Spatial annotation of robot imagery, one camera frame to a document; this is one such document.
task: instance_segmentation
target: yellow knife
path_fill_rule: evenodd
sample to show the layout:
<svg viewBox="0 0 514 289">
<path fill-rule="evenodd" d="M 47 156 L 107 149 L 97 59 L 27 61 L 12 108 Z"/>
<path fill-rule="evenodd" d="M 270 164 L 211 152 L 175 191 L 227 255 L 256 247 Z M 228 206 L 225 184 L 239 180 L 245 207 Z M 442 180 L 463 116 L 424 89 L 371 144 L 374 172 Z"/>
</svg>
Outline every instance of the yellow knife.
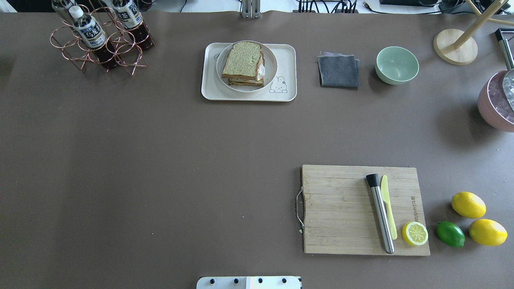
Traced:
<svg viewBox="0 0 514 289">
<path fill-rule="evenodd" d="M 387 221 L 389 223 L 389 229 L 391 230 L 391 237 L 393 237 L 393 240 L 396 240 L 396 238 L 398 238 L 398 233 L 396 232 L 396 225 L 394 224 L 393 210 L 391 209 L 391 198 L 389 197 L 389 186 L 386 175 L 382 177 L 380 191 L 382 192 L 382 198 L 385 203 L 385 210 L 387 212 Z"/>
</svg>

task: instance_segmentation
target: cutting board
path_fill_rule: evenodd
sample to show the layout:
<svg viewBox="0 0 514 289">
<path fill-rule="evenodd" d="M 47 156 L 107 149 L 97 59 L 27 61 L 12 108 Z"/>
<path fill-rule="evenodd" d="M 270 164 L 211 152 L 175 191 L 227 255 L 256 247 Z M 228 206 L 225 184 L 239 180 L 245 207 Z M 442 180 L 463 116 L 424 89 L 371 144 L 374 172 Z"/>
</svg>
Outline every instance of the cutting board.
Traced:
<svg viewBox="0 0 514 289">
<path fill-rule="evenodd" d="M 410 246 L 403 225 L 426 226 L 415 168 L 303 165 L 305 253 L 389 255 L 384 251 L 366 175 L 387 175 L 391 207 L 398 231 L 393 255 L 429 256 L 428 242 Z"/>
</svg>

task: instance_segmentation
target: gray folded cloth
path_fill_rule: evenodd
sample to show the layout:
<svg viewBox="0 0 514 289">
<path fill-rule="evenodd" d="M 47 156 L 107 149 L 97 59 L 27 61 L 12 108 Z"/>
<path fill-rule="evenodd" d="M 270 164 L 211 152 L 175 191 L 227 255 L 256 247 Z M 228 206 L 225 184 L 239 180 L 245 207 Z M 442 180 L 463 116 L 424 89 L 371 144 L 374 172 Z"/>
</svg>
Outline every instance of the gray folded cloth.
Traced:
<svg viewBox="0 0 514 289">
<path fill-rule="evenodd" d="M 318 56 L 321 86 L 359 87 L 359 60 L 355 55 L 325 52 Z"/>
</svg>

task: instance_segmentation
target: pink bowl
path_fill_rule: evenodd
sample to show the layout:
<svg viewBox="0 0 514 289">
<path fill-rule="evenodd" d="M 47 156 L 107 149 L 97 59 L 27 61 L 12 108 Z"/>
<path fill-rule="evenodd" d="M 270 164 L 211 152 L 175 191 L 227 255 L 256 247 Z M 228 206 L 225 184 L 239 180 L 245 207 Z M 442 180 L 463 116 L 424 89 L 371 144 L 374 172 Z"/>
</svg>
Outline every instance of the pink bowl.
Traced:
<svg viewBox="0 0 514 289">
<path fill-rule="evenodd" d="M 484 85 L 479 94 L 479 111 L 484 120 L 501 131 L 514 133 L 514 122 L 511 116 L 502 115 L 497 107 L 509 106 L 505 93 L 503 92 L 503 77 L 507 71 L 500 71 L 493 75 Z"/>
</svg>

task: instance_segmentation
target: lime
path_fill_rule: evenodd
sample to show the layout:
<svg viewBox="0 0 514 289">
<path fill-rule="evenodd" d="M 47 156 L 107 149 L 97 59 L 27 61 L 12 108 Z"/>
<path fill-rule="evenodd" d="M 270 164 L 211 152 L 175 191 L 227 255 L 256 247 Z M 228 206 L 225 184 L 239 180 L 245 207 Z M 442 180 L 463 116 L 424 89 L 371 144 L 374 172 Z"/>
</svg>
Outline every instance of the lime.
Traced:
<svg viewBox="0 0 514 289">
<path fill-rule="evenodd" d="M 421 246 L 428 240 L 427 228 L 419 222 L 408 222 L 401 230 L 403 240 L 411 246 Z"/>
<path fill-rule="evenodd" d="M 486 211 L 484 201 L 470 192 L 460 192 L 451 199 L 451 206 L 459 215 L 466 218 L 481 218 Z"/>
<path fill-rule="evenodd" d="M 437 236 L 448 246 L 456 248 L 464 246 L 464 233 L 452 222 L 439 222 L 437 225 Z"/>
<path fill-rule="evenodd" d="M 496 221 L 480 219 L 471 223 L 469 235 L 479 244 L 498 246 L 507 239 L 507 230 Z"/>
</svg>

